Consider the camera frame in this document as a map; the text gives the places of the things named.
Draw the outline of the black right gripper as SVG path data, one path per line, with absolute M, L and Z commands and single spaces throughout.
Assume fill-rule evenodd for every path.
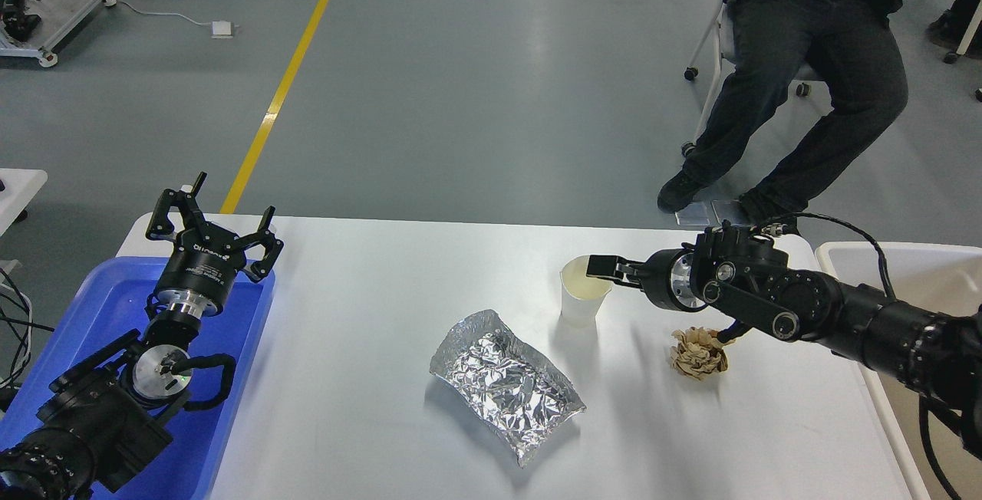
M 657 308 L 688 314 L 707 308 L 692 286 L 692 251 L 659 251 L 646 262 L 618 255 L 589 255 L 586 276 L 642 289 Z

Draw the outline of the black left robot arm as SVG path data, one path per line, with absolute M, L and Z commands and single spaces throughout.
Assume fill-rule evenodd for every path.
M 236 276 L 272 274 L 284 242 L 267 207 L 240 235 L 206 219 L 192 189 L 165 189 L 145 235 L 174 246 L 145 304 L 147 328 L 130 330 L 50 383 L 40 426 L 2 451 L 4 499 L 89 499 L 94 483 L 116 491 L 172 443 L 167 423 L 182 410 L 211 410 L 231 395 L 236 359 L 193 356 L 207 316 L 224 311 Z

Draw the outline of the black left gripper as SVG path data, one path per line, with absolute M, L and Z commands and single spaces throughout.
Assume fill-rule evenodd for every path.
M 199 172 L 189 192 L 163 190 L 151 212 L 145 238 L 176 242 L 154 288 L 154 296 L 159 301 L 171 302 L 181 291 L 191 291 L 206 300 L 205 315 L 217 315 L 224 311 L 236 274 L 242 271 L 253 283 L 266 279 L 272 273 L 284 242 L 270 228 L 274 206 L 267 207 L 257 229 L 248 235 L 236 235 L 217 225 L 203 226 L 206 218 L 196 197 L 206 177 L 207 172 Z M 181 233 L 170 220 L 171 209 L 181 215 Z M 255 246 L 262 246 L 263 255 L 255 262 L 246 263 L 246 252 Z

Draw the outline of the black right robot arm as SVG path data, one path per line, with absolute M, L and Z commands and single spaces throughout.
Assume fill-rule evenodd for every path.
M 898 300 L 886 255 L 873 244 L 881 288 L 852 286 L 819 271 L 793 269 L 775 246 L 796 230 L 796 214 L 760 225 L 723 220 L 692 244 L 653 253 L 645 262 L 590 255 L 589 277 L 639 289 L 674 311 L 715 308 L 733 319 L 726 343 L 751 329 L 783 342 L 817 343 L 837 356 L 893 377 L 916 392 L 919 433 L 928 464 L 948 496 L 957 493 L 931 444 L 934 415 L 974 457 L 980 455 L 980 315 L 951 316 Z

